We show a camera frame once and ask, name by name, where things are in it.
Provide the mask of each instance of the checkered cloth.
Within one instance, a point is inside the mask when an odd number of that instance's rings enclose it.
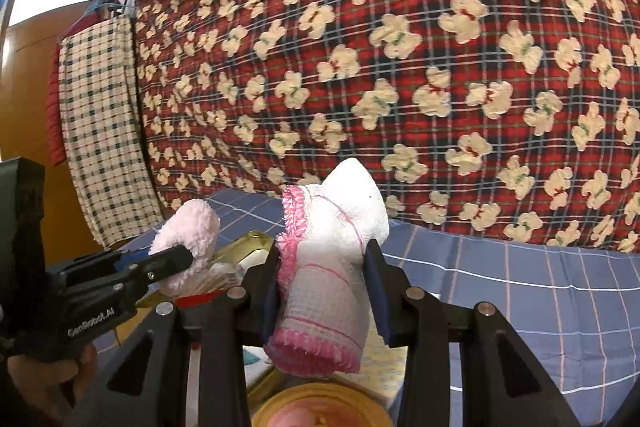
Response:
[[[141,149],[131,22],[117,17],[62,41],[60,118],[84,219],[104,247],[162,220]]]
[[[638,0],[138,0],[163,202],[358,158],[391,216],[639,251]]]
[[[249,232],[284,230],[279,201],[226,189],[208,198],[220,247]],[[581,425],[610,419],[640,373],[640,257],[602,250],[518,245],[435,232],[392,219],[382,245],[411,284],[442,301],[490,301],[511,321]],[[149,247],[150,230],[127,250]],[[122,266],[146,257],[146,250]],[[462,424],[460,356],[451,349],[452,427]]]

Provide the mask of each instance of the white towel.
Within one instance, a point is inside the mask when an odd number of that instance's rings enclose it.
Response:
[[[288,187],[282,205],[286,231],[276,241],[283,304],[265,351],[301,377],[357,373],[369,326],[364,250],[389,233],[382,196],[350,158],[321,185]]]

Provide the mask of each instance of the pink fuzzy towel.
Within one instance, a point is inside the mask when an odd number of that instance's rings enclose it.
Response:
[[[193,255],[191,266],[160,283],[165,295],[178,295],[187,279],[207,267],[216,249],[220,218],[206,201],[189,200],[171,216],[156,234],[149,255],[185,245]]]
[[[282,206],[286,231],[276,241],[283,302],[264,349],[278,368],[300,377],[357,373],[369,328],[364,249],[389,233],[382,196],[350,158],[321,185],[288,187]]]

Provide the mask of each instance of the blue checkered bedsheet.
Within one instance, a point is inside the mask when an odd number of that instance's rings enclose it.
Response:
[[[209,198],[219,246],[250,230],[284,229],[280,201],[227,189]],[[155,230],[124,248],[146,249]],[[610,419],[640,373],[640,257],[434,232],[391,221],[382,246],[412,284],[443,301],[491,301],[542,362],[582,425]],[[146,255],[146,251],[137,254]],[[451,349],[452,426],[462,424],[459,354]]]

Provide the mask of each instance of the screw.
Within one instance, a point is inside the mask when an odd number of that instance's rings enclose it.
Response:
[[[495,306],[491,302],[481,302],[478,304],[478,313],[491,317],[495,313]]]
[[[406,289],[404,294],[413,301],[419,301],[424,297],[424,290],[422,288],[418,288],[418,286],[411,286],[411,288]]]
[[[241,299],[246,295],[246,290],[242,286],[233,286],[226,292],[230,299]]]
[[[158,304],[158,306],[156,306],[156,313],[158,315],[161,315],[162,317],[166,317],[172,311],[174,311],[174,305],[168,301],[161,302],[160,304]]]

